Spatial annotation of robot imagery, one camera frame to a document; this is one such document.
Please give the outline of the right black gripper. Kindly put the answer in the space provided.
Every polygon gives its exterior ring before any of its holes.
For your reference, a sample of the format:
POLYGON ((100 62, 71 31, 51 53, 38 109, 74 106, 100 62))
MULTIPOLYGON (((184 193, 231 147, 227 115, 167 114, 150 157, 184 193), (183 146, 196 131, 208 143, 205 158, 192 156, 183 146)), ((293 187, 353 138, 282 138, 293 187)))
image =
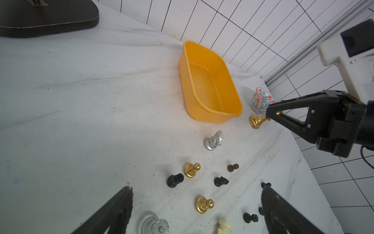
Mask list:
POLYGON ((286 127, 318 150, 347 158, 354 144, 374 149, 374 101, 366 104, 341 91, 321 91, 270 104, 266 116, 286 127), (301 122, 288 115, 276 115, 286 110, 322 105, 324 125, 301 122))

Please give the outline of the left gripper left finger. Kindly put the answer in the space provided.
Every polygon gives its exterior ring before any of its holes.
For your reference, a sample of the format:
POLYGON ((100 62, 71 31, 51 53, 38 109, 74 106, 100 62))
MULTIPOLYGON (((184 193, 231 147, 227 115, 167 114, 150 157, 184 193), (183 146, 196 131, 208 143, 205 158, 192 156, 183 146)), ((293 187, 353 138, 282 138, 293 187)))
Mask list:
POLYGON ((131 218, 132 205, 133 191, 131 187, 126 186, 73 231, 73 233, 124 234, 131 218))

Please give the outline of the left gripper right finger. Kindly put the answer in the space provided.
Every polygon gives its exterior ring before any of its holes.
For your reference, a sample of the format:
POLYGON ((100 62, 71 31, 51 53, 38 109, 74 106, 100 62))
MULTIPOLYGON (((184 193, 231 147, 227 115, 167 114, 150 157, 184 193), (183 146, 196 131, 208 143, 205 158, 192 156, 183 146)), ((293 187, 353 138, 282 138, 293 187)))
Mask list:
POLYGON ((307 220, 270 186, 263 186, 261 203, 270 234, 321 234, 322 231, 307 220))

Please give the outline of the silver gold queen chess piece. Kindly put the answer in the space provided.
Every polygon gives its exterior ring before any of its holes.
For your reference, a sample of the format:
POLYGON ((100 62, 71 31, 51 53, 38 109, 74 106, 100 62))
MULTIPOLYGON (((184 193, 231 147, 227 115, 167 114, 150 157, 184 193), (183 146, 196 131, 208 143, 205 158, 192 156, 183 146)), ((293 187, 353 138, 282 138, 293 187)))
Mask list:
POLYGON ((155 214, 142 217, 138 225, 139 234, 168 234, 169 224, 165 219, 159 219, 155 214))

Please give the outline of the gold bishop chess piece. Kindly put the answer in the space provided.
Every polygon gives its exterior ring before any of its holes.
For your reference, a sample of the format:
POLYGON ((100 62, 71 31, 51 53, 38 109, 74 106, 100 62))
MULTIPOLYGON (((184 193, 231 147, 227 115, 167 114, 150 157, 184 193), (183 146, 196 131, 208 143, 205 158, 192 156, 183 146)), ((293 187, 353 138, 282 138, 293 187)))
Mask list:
POLYGON ((259 116, 259 115, 252 114, 248 118, 248 120, 253 129, 259 129, 264 122, 271 121, 271 118, 267 117, 266 115, 259 116))

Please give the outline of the silver knight chess piece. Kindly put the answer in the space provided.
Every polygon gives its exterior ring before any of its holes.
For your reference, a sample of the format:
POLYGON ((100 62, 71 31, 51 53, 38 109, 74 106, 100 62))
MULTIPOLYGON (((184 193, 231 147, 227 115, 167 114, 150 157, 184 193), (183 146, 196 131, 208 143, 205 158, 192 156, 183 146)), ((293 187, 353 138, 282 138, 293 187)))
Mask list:
POLYGON ((213 151, 217 148, 217 146, 222 145, 222 140, 223 132, 221 130, 218 130, 214 136, 205 138, 204 146, 207 150, 213 151))

